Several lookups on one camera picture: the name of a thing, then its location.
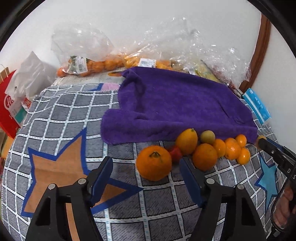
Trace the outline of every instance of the red fruit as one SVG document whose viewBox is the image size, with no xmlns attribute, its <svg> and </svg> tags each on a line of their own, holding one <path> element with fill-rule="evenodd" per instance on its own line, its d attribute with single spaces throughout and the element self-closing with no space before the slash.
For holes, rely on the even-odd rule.
<svg viewBox="0 0 296 241">
<path fill-rule="evenodd" d="M 170 156 L 172 158 L 173 163 L 179 163 L 180 159 L 182 158 L 182 153 L 179 147 L 176 145 L 172 146 L 171 148 L 168 149 L 168 152 L 170 153 Z"/>
</svg>

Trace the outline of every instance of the silver bolt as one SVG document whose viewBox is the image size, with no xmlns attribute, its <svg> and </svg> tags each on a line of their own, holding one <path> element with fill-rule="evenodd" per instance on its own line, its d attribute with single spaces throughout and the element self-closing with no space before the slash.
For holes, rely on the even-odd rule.
<svg viewBox="0 0 296 241">
<path fill-rule="evenodd" d="M 207 179 L 207 183 L 208 183 L 208 184 L 214 184 L 215 181 L 214 181 L 214 179 L 208 178 L 208 179 Z"/>
<path fill-rule="evenodd" d="M 81 178 L 81 179 L 78 180 L 78 183 L 79 184 L 84 184 L 84 183 L 86 183 L 86 179 L 85 178 Z"/>
<path fill-rule="evenodd" d="M 239 183 L 239 184 L 237 184 L 237 188 L 240 189 L 240 190 L 243 190 L 244 189 L 244 185 L 242 185 L 242 184 Z"/>
<path fill-rule="evenodd" d="M 48 189 L 49 189 L 49 190 L 52 190 L 52 189 L 54 189 L 54 188 L 55 188 L 55 184 L 53 184 L 53 183 L 52 183 L 52 184 L 49 184 L 49 186 L 48 186 Z"/>
</svg>

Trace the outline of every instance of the blue and white package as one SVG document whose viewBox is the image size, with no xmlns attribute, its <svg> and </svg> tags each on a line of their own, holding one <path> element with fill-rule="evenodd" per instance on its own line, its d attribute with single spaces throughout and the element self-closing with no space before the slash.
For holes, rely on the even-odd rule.
<svg viewBox="0 0 296 241">
<path fill-rule="evenodd" d="M 254 111 L 260 124 L 266 124 L 266 122 L 271 118 L 271 116 L 268 110 L 266 109 L 265 105 L 259 99 L 258 95 L 251 88 L 248 88 L 242 97 Z"/>
</svg>

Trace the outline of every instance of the barcode label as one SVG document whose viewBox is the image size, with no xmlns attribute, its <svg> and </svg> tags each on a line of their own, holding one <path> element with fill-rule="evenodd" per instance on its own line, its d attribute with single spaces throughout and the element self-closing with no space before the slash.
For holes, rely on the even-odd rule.
<svg viewBox="0 0 296 241">
<path fill-rule="evenodd" d="M 76 65 L 76 73 L 82 74 L 88 71 L 87 64 L 86 64 L 86 58 L 77 56 L 75 58 L 75 65 Z"/>
<path fill-rule="evenodd" d="M 191 68 L 188 71 L 189 71 L 189 74 L 196 75 L 195 69 Z"/>
<path fill-rule="evenodd" d="M 156 59 L 141 58 L 138 64 L 139 67 L 155 68 Z"/>
</svg>

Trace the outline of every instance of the purple towel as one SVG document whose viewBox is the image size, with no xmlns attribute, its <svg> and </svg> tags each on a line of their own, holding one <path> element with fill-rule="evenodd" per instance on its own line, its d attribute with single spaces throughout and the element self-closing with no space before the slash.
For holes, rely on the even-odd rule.
<svg viewBox="0 0 296 241">
<path fill-rule="evenodd" d="M 174 141 L 194 128 L 216 138 L 244 134 L 254 143 L 257 127 L 251 111 L 225 85 L 175 71 L 134 67 L 118 92 L 120 109 L 103 116 L 101 135 L 108 144 Z"/>
</svg>

